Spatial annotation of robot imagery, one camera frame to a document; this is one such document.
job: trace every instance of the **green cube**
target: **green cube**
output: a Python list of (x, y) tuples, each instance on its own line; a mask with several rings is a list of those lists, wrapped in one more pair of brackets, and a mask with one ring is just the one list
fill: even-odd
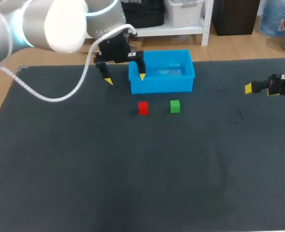
[(172, 114), (180, 113), (180, 101), (179, 100), (170, 101), (170, 112)]

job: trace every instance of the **wooden floor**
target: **wooden floor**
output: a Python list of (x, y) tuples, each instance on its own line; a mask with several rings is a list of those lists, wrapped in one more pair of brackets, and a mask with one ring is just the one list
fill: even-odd
[[(223, 37), (212, 30), (209, 45), (201, 47), (200, 43), (200, 35), (156, 37), (144, 38), (141, 46), (144, 50), (189, 49), (193, 61), (285, 58), (281, 39), (268, 38), (258, 33), (257, 29), (253, 35)], [(81, 52), (64, 55), (32, 48), (13, 54), (4, 65), (16, 72), (22, 65), (77, 65), (84, 64), (85, 59), (86, 55)], [(11, 78), (0, 72), (0, 106), (11, 83)]]

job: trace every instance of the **white shelf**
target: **white shelf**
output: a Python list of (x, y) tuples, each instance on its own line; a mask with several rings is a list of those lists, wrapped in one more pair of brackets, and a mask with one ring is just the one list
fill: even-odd
[(162, 26), (153, 27), (153, 28), (141, 28), (137, 29), (138, 37), (148, 37), (148, 36), (168, 36), (168, 35), (194, 35), (194, 34), (203, 34), (202, 46), (208, 45), (209, 30), (211, 23), (211, 15), (213, 8), (213, 0), (206, 0), (205, 2), (205, 18), (199, 20), (199, 24), (192, 27), (184, 28), (173, 28), (167, 19)]
[(166, 20), (162, 26), (137, 29), (138, 37), (202, 34), (204, 30), (203, 21), (204, 20), (201, 18), (200, 23), (196, 26), (173, 28), (168, 22), (168, 20)]

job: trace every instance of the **blue water bottle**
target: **blue water bottle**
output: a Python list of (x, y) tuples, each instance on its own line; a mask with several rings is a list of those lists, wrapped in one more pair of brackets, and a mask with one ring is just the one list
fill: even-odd
[(268, 36), (285, 35), (285, 0), (266, 0), (260, 31)]

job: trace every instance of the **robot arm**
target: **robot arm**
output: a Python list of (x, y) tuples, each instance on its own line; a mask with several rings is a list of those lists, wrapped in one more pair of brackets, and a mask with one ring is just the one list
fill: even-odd
[[(125, 22), (120, 0), (3, 0), (0, 3), (0, 62), (29, 47), (71, 53), (83, 45), (86, 32), (98, 39)], [(101, 53), (94, 62), (104, 79), (111, 80), (105, 61), (135, 60), (139, 72), (145, 73), (143, 52), (129, 56), (129, 35), (125, 29), (99, 44)], [(115, 53), (115, 47), (122, 49)]]
[(285, 74), (273, 74), (265, 81), (252, 81), (245, 86), (245, 93), (260, 93), (267, 89), (268, 95), (285, 95)]

